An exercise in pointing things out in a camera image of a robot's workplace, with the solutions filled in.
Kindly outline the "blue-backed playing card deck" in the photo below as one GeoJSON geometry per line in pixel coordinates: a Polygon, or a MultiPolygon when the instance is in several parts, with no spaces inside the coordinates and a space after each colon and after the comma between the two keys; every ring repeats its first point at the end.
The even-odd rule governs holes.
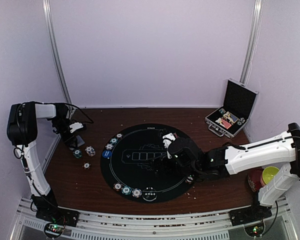
{"type": "Polygon", "coordinates": [[[85,144],[85,141],[82,139],[82,137],[77,135],[76,143],[75,143],[76,148],[79,148],[79,147],[83,146],[84,144],[85,144]]]}

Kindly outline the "green-white single poker chip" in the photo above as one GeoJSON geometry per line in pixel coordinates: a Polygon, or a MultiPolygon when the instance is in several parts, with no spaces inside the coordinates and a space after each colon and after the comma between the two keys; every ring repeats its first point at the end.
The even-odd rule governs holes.
{"type": "Polygon", "coordinates": [[[112,139],[110,140],[110,143],[113,144],[113,145],[115,145],[117,142],[118,142],[118,139],[117,139],[117,138],[112,138],[112,139]]]}

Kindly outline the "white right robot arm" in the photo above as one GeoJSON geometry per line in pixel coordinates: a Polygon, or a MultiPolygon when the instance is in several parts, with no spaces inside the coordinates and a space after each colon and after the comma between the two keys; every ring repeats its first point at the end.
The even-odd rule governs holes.
{"type": "Polygon", "coordinates": [[[148,160],[155,172],[176,172],[194,180],[218,180],[240,172],[281,163],[274,178],[260,190],[257,201],[246,210],[249,220],[258,220],[295,182],[300,181],[300,126],[258,142],[235,145],[231,142],[203,152],[191,138],[160,131],[165,154],[148,160]]]}

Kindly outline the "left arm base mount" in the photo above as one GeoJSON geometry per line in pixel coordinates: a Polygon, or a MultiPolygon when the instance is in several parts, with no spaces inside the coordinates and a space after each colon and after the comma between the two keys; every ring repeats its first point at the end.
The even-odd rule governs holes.
{"type": "Polygon", "coordinates": [[[52,211],[37,211],[35,216],[38,219],[45,220],[50,223],[76,227],[80,213],[76,210],[65,208],[53,209],[52,211]]]}

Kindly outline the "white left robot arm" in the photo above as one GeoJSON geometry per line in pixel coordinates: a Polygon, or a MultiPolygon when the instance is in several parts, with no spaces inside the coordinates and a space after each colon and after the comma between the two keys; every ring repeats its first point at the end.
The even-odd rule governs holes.
{"type": "Polygon", "coordinates": [[[37,207],[43,206],[42,213],[51,222],[62,218],[62,211],[48,184],[39,160],[37,137],[39,119],[52,124],[52,130],[61,137],[70,150],[78,149],[77,132],[85,124],[71,120],[70,105],[67,103],[43,103],[28,101],[13,104],[7,123],[7,137],[14,146],[13,154],[21,161],[24,174],[30,186],[31,198],[37,207]]]}

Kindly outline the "blue round blind button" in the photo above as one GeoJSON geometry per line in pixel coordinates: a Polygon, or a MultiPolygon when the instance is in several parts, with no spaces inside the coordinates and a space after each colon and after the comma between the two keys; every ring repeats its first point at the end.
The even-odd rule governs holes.
{"type": "Polygon", "coordinates": [[[109,159],[112,156],[112,151],[111,150],[104,150],[102,152],[102,157],[105,159],[109,159]]]}

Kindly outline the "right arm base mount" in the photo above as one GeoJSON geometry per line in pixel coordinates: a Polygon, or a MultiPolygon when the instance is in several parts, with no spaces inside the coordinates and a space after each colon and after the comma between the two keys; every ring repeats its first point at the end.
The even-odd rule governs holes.
{"type": "Polygon", "coordinates": [[[229,218],[232,226],[244,225],[256,221],[261,221],[272,216],[271,208],[269,207],[245,207],[229,212],[229,218]]]}

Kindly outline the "red-white single poker chip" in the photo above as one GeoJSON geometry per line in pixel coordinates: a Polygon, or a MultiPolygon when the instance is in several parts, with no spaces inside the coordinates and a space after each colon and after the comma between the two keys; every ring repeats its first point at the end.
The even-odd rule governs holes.
{"type": "Polygon", "coordinates": [[[116,135],[116,138],[117,139],[121,139],[123,137],[123,135],[121,134],[121,133],[118,133],[117,135],[116,135]]]}

